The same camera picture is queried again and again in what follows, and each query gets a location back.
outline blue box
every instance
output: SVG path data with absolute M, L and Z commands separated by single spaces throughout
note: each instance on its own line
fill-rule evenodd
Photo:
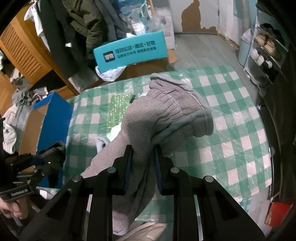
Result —
M 66 144 L 73 106 L 57 93 L 49 94 L 32 107 L 28 116 L 26 127 L 22 133 L 20 154 L 38 154 L 57 141 Z M 44 177 L 40 187 L 49 187 L 48 178 Z M 63 186 L 63 170 L 59 173 L 58 185 Z
M 162 31 L 114 41 L 94 49 L 101 73 L 110 69 L 168 56 Z

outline light blue bucket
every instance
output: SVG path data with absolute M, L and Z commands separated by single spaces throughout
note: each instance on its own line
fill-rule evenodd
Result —
M 239 55 L 237 57 L 237 61 L 240 63 L 240 65 L 245 66 L 250 48 L 251 48 L 251 44 L 244 41 L 241 37 L 241 40 L 239 43 Z

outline screw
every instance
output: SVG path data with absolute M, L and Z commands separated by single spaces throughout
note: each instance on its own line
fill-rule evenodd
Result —
M 114 173 L 115 171 L 116 171 L 116 168 L 115 167 L 109 167 L 107 169 L 107 172 L 109 172 L 109 173 Z
M 72 180 L 73 180 L 74 182 L 79 182 L 79 181 L 81 180 L 81 176 L 80 176 L 80 175 L 76 175 L 76 176 L 74 176 L 74 177 L 72 178 Z
M 206 177 L 205 177 L 205 180 L 206 180 L 208 183 L 211 183 L 211 182 L 214 180 L 214 178 L 213 178 L 212 176 L 206 176 Z
M 180 169 L 177 168 L 177 167 L 172 167 L 172 168 L 170 169 L 170 171 L 171 171 L 172 173 L 178 173 L 178 172 L 180 171 Z

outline teal box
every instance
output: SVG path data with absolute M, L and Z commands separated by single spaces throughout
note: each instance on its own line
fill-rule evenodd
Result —
M 101 73 L 125 65 L 168 56 L 162 31 L 114 41 L 94 49 Z

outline box logo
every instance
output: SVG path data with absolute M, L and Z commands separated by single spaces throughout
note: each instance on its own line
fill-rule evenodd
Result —
M 104 58 L 105 58 L 105 62 L 106 63 L 115 60 L 115 56 L 114 56 L 113 51 L 109 51 L 107 53 L 104 53 L 103 55 L 104 55 Z

